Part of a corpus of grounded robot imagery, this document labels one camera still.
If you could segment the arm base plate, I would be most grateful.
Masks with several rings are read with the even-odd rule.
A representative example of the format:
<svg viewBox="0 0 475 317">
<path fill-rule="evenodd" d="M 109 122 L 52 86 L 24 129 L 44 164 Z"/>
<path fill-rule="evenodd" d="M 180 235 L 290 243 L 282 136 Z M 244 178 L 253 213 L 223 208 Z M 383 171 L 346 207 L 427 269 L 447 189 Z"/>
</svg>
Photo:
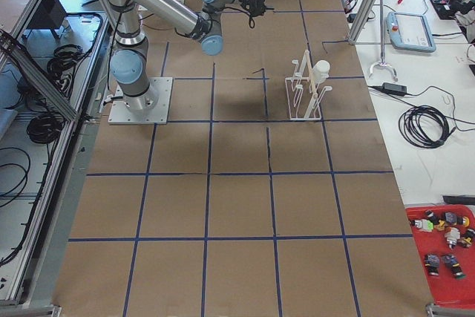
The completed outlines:
<svg viewBox="0 0 475 317">
<path fill-rule="evenodd" d="M 108 123 L 112 125 L 165 125 L 168 122 L 172 77 L 149 77 L 149 88 L 140 97 L 129 97 L 117 85 Z"/>
</svg>

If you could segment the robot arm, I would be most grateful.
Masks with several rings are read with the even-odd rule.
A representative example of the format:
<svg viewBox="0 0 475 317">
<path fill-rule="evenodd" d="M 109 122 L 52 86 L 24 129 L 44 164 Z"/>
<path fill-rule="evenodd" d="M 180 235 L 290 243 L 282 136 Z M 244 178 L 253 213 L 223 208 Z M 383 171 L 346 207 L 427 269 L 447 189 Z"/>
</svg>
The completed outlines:
<svg viewBox="0 0 475 317">
<path fill-rule="evenodd" d="M 152 88 L 146 73 L 155 69 L 148 49 L 158 42 L 158 33 L 176 33 L 182 40 L 200 44 L 202 52 L 216 56 L 223 50 L 223 20 L 235 22 L 238 14 L 255 26 L 255 18 L 268 10 L 266 0 L 201 0 L 193 11 L 179 0 L 104 0 L 116 26 L 117 47 L 111 55 L 111 71 L 123 95 L 120 102 L 129 111 L 144 113 L 159 106 L 164 92 Z"/>
</svg>

